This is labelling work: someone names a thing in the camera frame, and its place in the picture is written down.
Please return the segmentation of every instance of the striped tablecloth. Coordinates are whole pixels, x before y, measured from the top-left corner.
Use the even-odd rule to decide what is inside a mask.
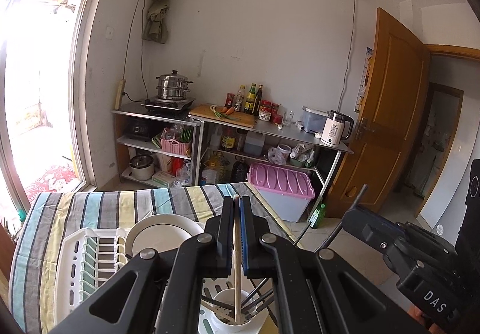
[[[10,309],[27,333],[53,327],[53,292],[62,240],[81,228],[131,228],[149,212],[176,213],[205,222],[221,212],[223,197],[250,196],[255,215],[270,230],[293,236],[248,183],[136,190],[130,192],[42,193],[30,210],[15,250],[10,275]]]

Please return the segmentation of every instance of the pink storage box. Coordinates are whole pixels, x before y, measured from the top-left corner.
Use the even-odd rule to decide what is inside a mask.
[[[286,221],[299,221],[315,197],[307,174],[280,166],[252,163],[248,182],[259,190],[280,219]]]

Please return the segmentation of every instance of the tissue box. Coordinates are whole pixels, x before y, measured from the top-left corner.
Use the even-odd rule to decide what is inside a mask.
[[[159,171],[152,176],[152,180],[162,186],[171,187],[173,185],[175,177],[166,172]]]

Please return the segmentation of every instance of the light switch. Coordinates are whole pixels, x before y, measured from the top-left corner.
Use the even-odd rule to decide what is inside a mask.
[[[111,28],[110,26],[106,27],[106,32],[105,32],[105,38],[107,40],[111,40],[113,38],[113,32],[115,31],[114,28]]]

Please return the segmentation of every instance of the red sauce jar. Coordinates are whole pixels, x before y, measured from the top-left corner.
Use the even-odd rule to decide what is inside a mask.
[[[272,104],[272,114],[278,114],[279,104]]]
[[[226,101],[225,101],[225,108],[231,108],[233,107],[233,103],[235,102],[235,94],[233,93],[228,93],[226,95]]]
[[[270,101],[262,101],[260,103],[260,110],[265,113],[272,113],[272,103]]]
[[[272,114],[272,121],[274,124],[281,124],[283,117],[281,114]]]

